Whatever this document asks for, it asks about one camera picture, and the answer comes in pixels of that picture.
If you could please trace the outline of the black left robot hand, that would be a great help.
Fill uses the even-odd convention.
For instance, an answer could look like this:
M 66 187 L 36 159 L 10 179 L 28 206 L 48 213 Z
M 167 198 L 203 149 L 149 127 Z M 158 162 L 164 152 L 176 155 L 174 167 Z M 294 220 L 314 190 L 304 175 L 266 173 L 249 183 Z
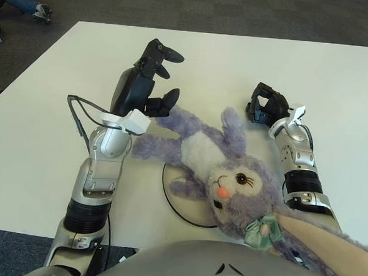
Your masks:
M 185 58 L 172 48 L 164 46 L 158 39 L 148 42 L 140 59 L 122 73 L 114 90 L 110 113 L 123 117 L 138 109 L 149 117 L 169 116 L 178 101 L 179 88 L 170 90 L 162 98 L 150 97 L 155 85 L 154 75 L 170 78 L 170 74 L 162 66 L 164 60 L 179 63 Z

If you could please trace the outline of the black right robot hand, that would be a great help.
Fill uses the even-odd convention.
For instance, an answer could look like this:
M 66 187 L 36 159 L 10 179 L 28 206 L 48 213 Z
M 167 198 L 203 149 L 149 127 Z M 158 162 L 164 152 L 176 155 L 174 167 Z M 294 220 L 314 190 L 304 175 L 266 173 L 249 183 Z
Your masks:
M 284 96 L 262 82 L 254 89 L 245 111 L 252 123 L 268 127 L 279 119 L 290 116 L 289 104 Z

